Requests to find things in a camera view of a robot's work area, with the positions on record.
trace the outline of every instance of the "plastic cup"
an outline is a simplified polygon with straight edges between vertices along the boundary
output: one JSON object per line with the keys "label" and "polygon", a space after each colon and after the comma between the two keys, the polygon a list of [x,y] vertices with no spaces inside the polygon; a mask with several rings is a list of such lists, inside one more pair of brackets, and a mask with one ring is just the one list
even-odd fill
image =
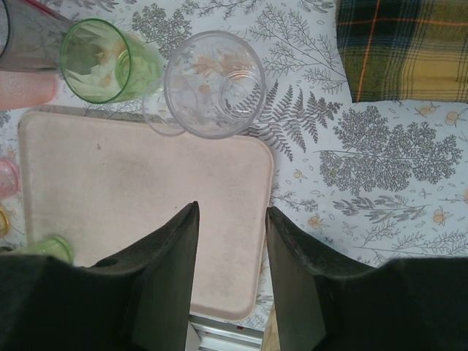
{"label": "plastic cup", "polygon": [[72,21],[35,0],[0,0],[0,69],[58,72]]}
{"label": "plastic cup", "polygon": [[247,128],[259,116],[266,93],[258,55],[225,31],[206,31],[182,42],[167,63],[164,88],[154,93],[159,82],[153,84],[142,104],[148,125],[162,135],[187,131],[206,139]]}
{"label": "plastic cup", "polygon": [[93,104],[141,98],[163,74],[156,50],[98,18],[82,20],[69,30],[60,59],[67,85]]}
{"label": "plastic cup", "polygon": [[42,105],[56,92],[56,75],[0,71],[0,110]]}

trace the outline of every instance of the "dark fabric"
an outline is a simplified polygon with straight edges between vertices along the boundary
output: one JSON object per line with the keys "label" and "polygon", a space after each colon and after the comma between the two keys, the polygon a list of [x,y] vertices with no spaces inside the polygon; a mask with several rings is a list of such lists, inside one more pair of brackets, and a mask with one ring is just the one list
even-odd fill
{"label": "dark fabric", "polygon": [[0,350],[183,351],[198,223],[188,205],[91,268],[0,255]]}
{"label": "dark fabric", "polygon": [[336,36],[353,102],[468,101],[466,0],[339,0]]}
{"label": "dark fabric", "polygon": [[268,209],[282,351],[468,350],[467,258],[351,260]]}

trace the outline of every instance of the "tartan cloth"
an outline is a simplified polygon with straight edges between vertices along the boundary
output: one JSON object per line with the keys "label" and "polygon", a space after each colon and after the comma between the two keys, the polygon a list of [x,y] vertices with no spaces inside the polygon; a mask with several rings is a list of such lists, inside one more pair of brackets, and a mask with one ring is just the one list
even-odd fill
{"label": "tartan cloth", "polygon": [[339,0],[353,102],[468,102],[468,0]]}

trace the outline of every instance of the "tablecloth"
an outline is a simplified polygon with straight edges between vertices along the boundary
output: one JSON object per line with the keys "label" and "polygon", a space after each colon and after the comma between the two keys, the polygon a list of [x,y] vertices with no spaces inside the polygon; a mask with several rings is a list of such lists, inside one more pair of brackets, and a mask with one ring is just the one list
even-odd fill
{"label": "tablecloth", "polygon": [[[352,104],[336,51],[335,0],[43,2],[73,20],[100,17],[136,32],[166,57],[205,30],[245,39],[267,72],[270,112],[248,134],[273,152],[273,205],[310,235],[369,265],[468,254],[467,105]],[[138,101],[90,105],[63,83],[41,109],[142,121]],[[1,151],[16,160],[25,111],[0,112]],[[0,246],[24,245],[20,195],[3,205],[12,231]],[[268,266],[265,252],[257,308],[239,325],[265,328],[273,301]]]}

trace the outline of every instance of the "fern print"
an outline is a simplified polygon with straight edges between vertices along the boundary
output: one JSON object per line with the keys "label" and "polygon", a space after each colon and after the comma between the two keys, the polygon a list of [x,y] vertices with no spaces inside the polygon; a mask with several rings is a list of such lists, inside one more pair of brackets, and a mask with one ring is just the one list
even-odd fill
{"label": "fern print", "polygon": [[397,222],[407,220],[416,220],[426,215],[427,205],[410,206],[408,199],[395,195],[395,197],[381,195],[376,200],[370,200],[367,197],[357,197],[348,200],[334,201],[334,208],[341,210],[345,216],[355,216],[360,212],[366,213],[364,216],[373,223],[381,223],[390,219]]}
{"label": "fern print", "polygon": [[278,202],[284,203],[288,208],[296,212],[315,212],[319,209],[317,201],[313,199],[298,199],[295,192],[288,191],[279,194],[279,191],[279,184],[274,184],[271,190],[271,205],[276,205]]}
{"label": "fern print", "polygon": [[234,16],[236,9],[242,9],[245,15],[253,13],[265,0],[207,0],[202,4],[196,0],[186,0],[182,10],[186,15],[198,17],[212,15],[215,10],[223,11],[223,20]]}
{"label": "fern print", "polygon": [[425,121],[406,129],[400,124],[390,129],[387,123],[375,106],[343,113],[333,130],[344,150],[318,151],[324,182],[358,196],[376,187],[401,191],[411,177],[437,184],[455,174],[461,158],[455,135],[436,141],[436,130]]}
{"label": "fern print", "polygon": [[267,4],[249,32],[257,41],[273,40],[270,56],[263,59],[267,73],[280,77],[303,70],[302,75],[309,83],[331,94],[341,91],[347,82],[339,68],[336,47],[327,36],[313,38],[308,21],[299,12],[285,12]]}
{"label": "fern print", "polygon": [[141,13],[133,14],[132,29],[139,32],[147,43],[158,44],[165,59],[169,59],[174,50],[192,35],[190,21],[184,18],[181,9],[174,11],[169,18],[166,10],[156,4],[145,6]]}
{"label": "fern print", "polygon": [[[286,94],[276,104],[278,94],[278,81],[266,94],[265,103],[259,118],[251,124],[242,134],[258,137],[264,140],[270,147],[285,154],[292,162],[293,150],[289,142],[298,145],[305,153],[307,151],[304,132],[312,136],[318,143],[317,125],[328,128],[327,120],[334,120],[341,104],[338,102],[326,102],[325,98],[316,99],[310,92],[307,102],[304,103],[302,89],[294,100],[294,90],[288,87]],[[248,97],[244,105],[255,101]]]}

